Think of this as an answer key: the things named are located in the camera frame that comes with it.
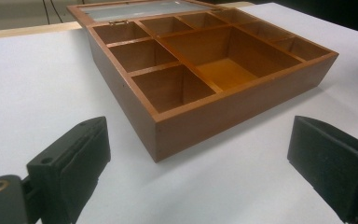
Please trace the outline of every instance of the wooden tray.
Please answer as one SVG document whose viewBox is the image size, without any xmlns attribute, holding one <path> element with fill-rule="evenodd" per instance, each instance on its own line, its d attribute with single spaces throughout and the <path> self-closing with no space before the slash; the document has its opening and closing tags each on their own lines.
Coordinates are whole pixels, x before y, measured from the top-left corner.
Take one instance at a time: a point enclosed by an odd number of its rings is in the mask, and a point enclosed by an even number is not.
<svg viewBox="0 0 358 224">
<path fill-rule="evenodd" d="M 145 15 L 149 3 L 195 8 Z M 92 18 L 95 8 L 127 6 L 138 7 L 131 18 L 112 11 Z M 195 1 L 68 9 L 154 161 L 318 86 L 338 56 L 240 10 Z"/>
</svg>

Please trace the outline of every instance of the wooden frame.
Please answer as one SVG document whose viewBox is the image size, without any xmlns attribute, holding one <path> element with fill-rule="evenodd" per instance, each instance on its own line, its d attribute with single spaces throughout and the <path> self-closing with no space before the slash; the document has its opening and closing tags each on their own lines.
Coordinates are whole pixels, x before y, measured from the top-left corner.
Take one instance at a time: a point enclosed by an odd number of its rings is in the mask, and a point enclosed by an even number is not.
<svg viewBox="0 0 358 224">
<path fill-rule="evenodd" d="M 69 7 L 154 161 L 318 86 L 338 56 L 235 8 L 186 2 L 211 9 L 97 22 Z"/>
</svg>

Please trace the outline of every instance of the clamp jaw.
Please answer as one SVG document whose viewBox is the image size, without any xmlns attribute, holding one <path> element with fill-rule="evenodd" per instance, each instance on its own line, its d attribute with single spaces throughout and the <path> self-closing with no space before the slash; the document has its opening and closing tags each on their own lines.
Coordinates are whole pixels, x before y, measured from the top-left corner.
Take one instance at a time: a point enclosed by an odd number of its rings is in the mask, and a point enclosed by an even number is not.
<svg viewBox="0 0 358 224">
<path fill-rule="evenodd" d="M 27 164 L 28 176 L 0 176 L 0 224 L 76 223 L 110 162 L 106 118 L 77 124 Z"/>
</svg>

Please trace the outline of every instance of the brown wooden box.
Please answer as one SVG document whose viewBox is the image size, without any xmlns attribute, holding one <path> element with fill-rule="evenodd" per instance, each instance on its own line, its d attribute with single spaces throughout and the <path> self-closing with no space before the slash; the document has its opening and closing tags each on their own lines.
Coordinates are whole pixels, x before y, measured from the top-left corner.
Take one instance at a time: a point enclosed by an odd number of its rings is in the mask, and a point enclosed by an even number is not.
<svg viewBox="0 0 358 224">
<path fill-rule="evenodd" d="M 114 13 L 111 21 L 90 15 L 148 3 L 201 9 L 134 12 L 130 19 Z M 68 8 L 87 29 L 94 62 L 154 161 L 318 86 L 338 56 L 234 8 L 185 0 Z"/>
</svg>

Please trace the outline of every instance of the white surface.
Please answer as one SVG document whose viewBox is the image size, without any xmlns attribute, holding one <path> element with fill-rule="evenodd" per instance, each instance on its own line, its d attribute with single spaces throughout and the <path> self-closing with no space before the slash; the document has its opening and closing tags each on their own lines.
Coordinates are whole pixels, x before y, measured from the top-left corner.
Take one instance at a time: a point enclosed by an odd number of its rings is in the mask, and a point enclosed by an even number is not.
<svg viewBox="0 0 358 224">
<path fill-rule="evenodd" d="M 358 32 L 275 4 L 243 10 L 340 53 L 321 85 L 153 163 L 83 31 L 0 39 L 0 175 L 78 122 L 106 116 L 112 161 L 77 223 L 342 223 L 286 159 L 295 115 L 358 138 Z"/>
</svg>

